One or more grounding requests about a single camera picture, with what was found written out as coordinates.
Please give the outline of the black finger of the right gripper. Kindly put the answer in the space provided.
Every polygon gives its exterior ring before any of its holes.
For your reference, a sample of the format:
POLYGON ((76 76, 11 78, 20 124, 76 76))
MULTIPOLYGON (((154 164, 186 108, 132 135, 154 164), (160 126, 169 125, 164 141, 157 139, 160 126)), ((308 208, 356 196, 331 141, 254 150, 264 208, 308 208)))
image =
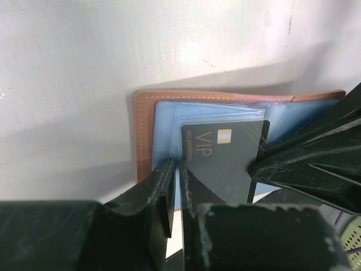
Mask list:
POLYGON ((360 116, 360 85, 333 107, 306 122, 300 128, 266 148, 264 158, 326 133, 360 116))
POLYGON ((297 142, 248 168, 252 180, 360 215, 360 118, 297 142))

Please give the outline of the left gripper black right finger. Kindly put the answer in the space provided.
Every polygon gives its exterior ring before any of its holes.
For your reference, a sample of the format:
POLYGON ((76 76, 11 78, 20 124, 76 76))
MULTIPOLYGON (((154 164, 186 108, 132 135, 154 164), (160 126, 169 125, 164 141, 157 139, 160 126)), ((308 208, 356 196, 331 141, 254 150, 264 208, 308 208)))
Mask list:
POLYGON ((186 161, 180 164, 185 270, 228 270, 225 202, 207 188, 186 161))

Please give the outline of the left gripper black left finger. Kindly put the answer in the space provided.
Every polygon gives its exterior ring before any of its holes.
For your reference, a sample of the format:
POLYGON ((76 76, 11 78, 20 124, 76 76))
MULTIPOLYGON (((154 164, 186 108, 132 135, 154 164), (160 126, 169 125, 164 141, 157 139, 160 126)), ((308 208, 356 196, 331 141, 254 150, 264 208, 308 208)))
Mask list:
POLYGON ((175 205, 175 161, 105 204, 108 229, 102 270, 163 270, 175 205))

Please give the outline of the black VIP card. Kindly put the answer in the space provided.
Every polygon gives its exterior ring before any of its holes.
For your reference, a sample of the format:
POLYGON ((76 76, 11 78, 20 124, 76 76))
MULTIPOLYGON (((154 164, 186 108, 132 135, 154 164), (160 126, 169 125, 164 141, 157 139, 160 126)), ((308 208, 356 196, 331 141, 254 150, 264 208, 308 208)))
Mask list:
POLYGON ((263 155, 269 126, 267 120, 184 125, 184 160, 195 177, 226 203, 251 203, 256 183, 248 166, 263 155))

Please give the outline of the brown leather card holder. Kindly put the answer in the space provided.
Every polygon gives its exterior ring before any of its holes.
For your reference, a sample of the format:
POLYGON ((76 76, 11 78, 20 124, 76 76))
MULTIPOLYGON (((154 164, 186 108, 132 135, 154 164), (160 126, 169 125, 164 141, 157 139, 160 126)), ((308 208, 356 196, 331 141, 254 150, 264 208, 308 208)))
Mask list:
MULTIPOLYGON (((142 90, 134 100, 137 178, 147 177, 164 159, 184 160, 184 125, 267 120, 270 126, 266 147, 269 147, 344 96, 343 90, 281 96, 142 90)), ((274 186, 256 183, 252 203, 274 190, 274 186)))

